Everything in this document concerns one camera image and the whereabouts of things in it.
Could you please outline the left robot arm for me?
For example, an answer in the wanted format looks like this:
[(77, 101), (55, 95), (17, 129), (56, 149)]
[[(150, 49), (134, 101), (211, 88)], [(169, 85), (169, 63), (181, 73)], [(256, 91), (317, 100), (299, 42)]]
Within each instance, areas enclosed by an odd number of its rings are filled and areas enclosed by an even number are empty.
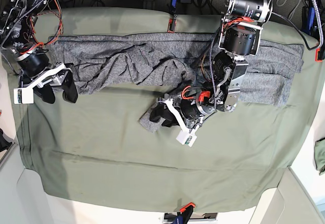
[(209, 63), (210, 80), (159, 98), (149, 122), (179, 126), (177, 141), (192, 146), (196, 131), (210, 116), (233, 111), (248, 68), (246, 59), (257, 54), (272, 9), (272, 0), (225, 0), (220, 26), (201, 55), (201, 60)]

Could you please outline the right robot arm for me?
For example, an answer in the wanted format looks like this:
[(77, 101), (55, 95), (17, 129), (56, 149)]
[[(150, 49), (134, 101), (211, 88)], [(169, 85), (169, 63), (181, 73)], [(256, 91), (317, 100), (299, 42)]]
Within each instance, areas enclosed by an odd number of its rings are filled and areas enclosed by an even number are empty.
[[(57, 7), (53, 14), (59, 19), (59, 24), (49, 41), (40, 42), (35, 36), (35, 25), (50, 1), (54, 1)], [(43, 102), (54, 104), (55, 88), (63, 90), (65, 101), (77, 101), (73, 64), (52, 64), (47, 55), (47, 47), (54, 44), (62, 33), (62, 9), (58, 0), (9, 0), (5, 5), (1, 12), (1, 51), (10, 53), (20, 66), (16, 73), (18, 87), (13, 90), (15, 104), (32, 104), (36, 95)]]

